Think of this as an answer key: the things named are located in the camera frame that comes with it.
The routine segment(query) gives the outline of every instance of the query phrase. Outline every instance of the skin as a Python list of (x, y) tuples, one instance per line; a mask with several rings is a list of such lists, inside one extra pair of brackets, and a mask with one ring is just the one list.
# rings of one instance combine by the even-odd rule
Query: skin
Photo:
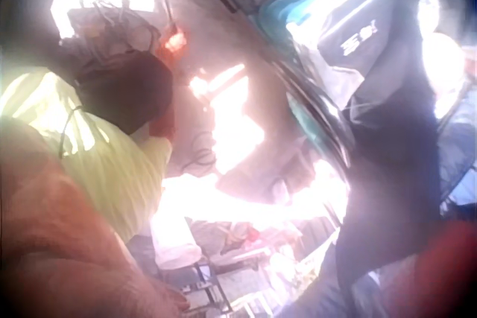
[(0, 129), (3, 300), (20, 317), (180, 317), (186, 299), (140, 272), (41, 135)]

